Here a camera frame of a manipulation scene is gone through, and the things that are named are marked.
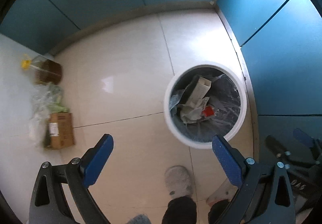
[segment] plastic wrapper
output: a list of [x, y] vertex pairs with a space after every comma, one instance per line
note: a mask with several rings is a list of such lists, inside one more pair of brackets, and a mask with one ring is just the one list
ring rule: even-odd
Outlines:
[[197, 142], [211, 142], [213, 136], [224, 137], [235, 125], [240, 112], [240, 96], [233, 81], [222, 74], [202, 76], [211, 81], [211, 87], [205, 97], [209, 97], [207, 106], [211, 106], [214, 115], [201, 118], [195, 123], [182, 121], [180, 110], [184, 107], [185, 94], [189, 91], [201, 75], [195, 75], [191, 83], [181, 90], [173, 92], [169, 109], [174, 124], [178, 130], [189, 139]]
[[29, 137], [36, 146], [42, 146], [48, 129], [48, 119], [51, 113], [69, 112], [61, 105], [62, 88], [52, 83], [35, 85], [31, 103], [33, 116], [29, 121]]

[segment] gray fuzzy slipper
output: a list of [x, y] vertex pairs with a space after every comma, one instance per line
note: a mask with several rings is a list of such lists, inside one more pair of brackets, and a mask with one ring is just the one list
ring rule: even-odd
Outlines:
[[165, 172], [165, 185], [172, 199], [192, 195], [192, 180], [183, 166], [173, 166]]
[[151, 221], [146, 215], [137, 215], [132, 218], [127, 224], [151, 224]]

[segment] cardboard box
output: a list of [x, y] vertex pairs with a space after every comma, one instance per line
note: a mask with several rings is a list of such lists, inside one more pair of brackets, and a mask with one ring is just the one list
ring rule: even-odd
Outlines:
[[50, 148], [59, 150], [74, 145], [71, 113], [52, 113], [49, 119]]

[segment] metal screw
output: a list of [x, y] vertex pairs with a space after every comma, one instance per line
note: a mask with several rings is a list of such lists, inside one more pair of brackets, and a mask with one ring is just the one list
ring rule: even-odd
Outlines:
[[81, 161], [80, 158], [73, 158], [71, 160], [71, 164], [78, 164], [80, 161]]
[[282, 162], [280, 162], [280, 161], [277, 163], [277, 166], [278, 166], [279, 168], [284, 168], [284, 164], [283, 164]]
[[44, 162], [42, 165], [41, 165], [41, 167], [42, 168], [47, 168], [49, 166], [49, 162], [48, 161], [46, 161], [46, 162]]
[[247, 158], [246, 159], [246, 162], [249, 164], [249, 165], [253, 165], [255, 163], [254, 159], [253, 158]]

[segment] blue gripper pad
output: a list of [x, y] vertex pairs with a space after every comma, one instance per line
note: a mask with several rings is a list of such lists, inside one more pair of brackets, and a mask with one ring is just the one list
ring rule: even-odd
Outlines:
[[214, 136], [213, 138], [213, 152], [225, 171], [229, 182], [232, 185], [240, 188], [243, 183], [242, 169], [239, 167], [233, 156], [230, 154], [218, 136]]
[[86, 188], [95, 184], [107, 159], [112, 153], [114, 147], [113, 137], [108, 134], [105, 135], [107, 135], [107, 138], [104, 140], [101, 147], [96, 151], [93, 159], [84, 169], [83, 185]]
[[314, 146], [313, 139], [299, 128], [293, 131], [293, 137], [308, 148], [313, 148]]

